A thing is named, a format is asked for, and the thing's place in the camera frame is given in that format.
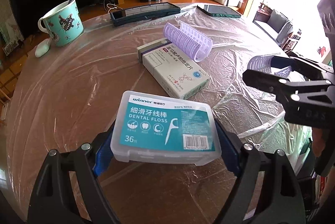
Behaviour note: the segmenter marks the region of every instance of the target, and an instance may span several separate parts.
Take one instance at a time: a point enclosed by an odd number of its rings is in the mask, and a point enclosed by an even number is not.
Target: white mouse
[[[35,50],[35,56],[37,58],[43,56],[47,51],[49,51],[50,48],[50,40],[49,39],[45,39],[43,40],[37,47]]]

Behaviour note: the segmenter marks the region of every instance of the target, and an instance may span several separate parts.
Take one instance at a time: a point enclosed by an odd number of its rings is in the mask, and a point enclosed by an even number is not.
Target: dental floss box
[[[173,98],[187,99],[200,91],[209,75],[167,38],[137,48],[138,59]]]
[[[147,93],[123,93],[111,140],[121,162],[205,165],[221,156],[209,105]]]

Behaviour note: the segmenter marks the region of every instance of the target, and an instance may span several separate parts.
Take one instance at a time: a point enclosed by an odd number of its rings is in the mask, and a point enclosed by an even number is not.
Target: floss pick icon
[[[178,128],[178,126],[175,126],[175,125],[173,124],[173,121],[177,121],[177,125],[178,125],[178,118],[173,118],[173,119],[171,120],[171,122],[170,122],[169,130],[167,131],[167,135],[166,135],[166,138],[165,138],[165,144],[166,144],[166,143],[168,142],[168,140],[169,140],[171,130],[174,129],[174,128]]]

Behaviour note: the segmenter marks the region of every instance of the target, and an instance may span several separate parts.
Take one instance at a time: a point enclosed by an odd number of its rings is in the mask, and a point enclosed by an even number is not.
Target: wooden cabinet
[[[27,60],[27,56],[22,56],[19,60],[14,62],[9,68],[13,72],[14,75],[18,75],[21,73],[23,65]]]
[[[14,78],[8,84],[5,85],[5,88],[9,91],[9,93],[14,92],[17,81],[18,79]]]
[[[9,69],[7,69],[0,75],[0,82],[4,85],[9,82],[13,77],[14,74]]]

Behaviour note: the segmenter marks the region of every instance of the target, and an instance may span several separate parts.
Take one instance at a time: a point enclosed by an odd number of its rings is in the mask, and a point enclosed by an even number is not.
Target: sofa
[[[281,46],[287,36],[293,32],[293,24],[291,21],[276,10],[272,10],[267,22],[254,20],[253,23],[262,29],[279,46]]]

